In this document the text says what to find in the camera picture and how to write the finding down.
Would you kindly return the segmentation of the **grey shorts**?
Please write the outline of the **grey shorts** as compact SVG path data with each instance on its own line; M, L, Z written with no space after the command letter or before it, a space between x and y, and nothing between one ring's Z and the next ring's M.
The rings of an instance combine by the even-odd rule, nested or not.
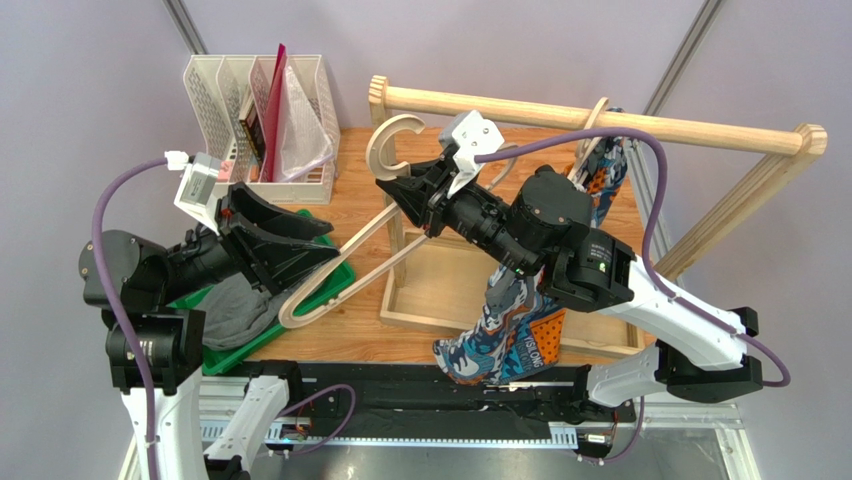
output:
M281 306L295 290L272 295L253 289L242 275L213 286L195 307L205 313L203 345L225 351L249 343L278 322Z

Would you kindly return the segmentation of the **patterned blue orange shorts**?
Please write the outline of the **patterned blue orange shorts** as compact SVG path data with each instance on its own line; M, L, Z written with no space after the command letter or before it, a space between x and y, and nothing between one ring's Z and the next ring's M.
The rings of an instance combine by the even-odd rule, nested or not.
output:
M592 196L591 225L604 222L624 183L626 137L603 137L576 154L564 174ZM542 275L520 279L503 265L487 280L484 304L473 328L433 343L438 367L462 385L504 385L554 366L560 355L565 310L540 294Z

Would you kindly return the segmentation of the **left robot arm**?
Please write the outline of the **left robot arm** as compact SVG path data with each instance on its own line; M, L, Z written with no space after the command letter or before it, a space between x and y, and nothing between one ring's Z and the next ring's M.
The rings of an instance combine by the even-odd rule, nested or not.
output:
M204 447L200 387L205 315L177 302L228 278L279 294L339 257L322 242L326 220L274 206L237 183L213 203L210 226L166 248L105 230L111 184L100 195L79 271L84 301L101 312L112 385L127 410L145 479L247 479L267 429L301 389L291 361L263 366L248 381L223 439Z

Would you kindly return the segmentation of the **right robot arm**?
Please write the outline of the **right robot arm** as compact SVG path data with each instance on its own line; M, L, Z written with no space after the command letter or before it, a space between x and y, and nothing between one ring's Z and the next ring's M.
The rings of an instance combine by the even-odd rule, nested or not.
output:
M452 192L451 161L436 159L378 185L429 238L451 229L498 262L477 324L435 344L455 381L506 384L554 364L567 312L636 325L654 343L610 365L585 366L579 407L615 407L658 392L719 403L759 391L761 362L747 354L754 310L718 310L657 276L633 249L592 224L592 200L550 166L512 202L469 183Z

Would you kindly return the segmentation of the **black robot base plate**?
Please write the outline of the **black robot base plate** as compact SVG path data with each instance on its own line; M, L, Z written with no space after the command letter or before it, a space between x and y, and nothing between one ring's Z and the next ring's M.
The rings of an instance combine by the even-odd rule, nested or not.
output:
M289 404L271 420L268 446L317 444L609 449L635 425L639 403L584 404L577 370L556 367L501 386L462 386L436 366L315 363L297 366Z

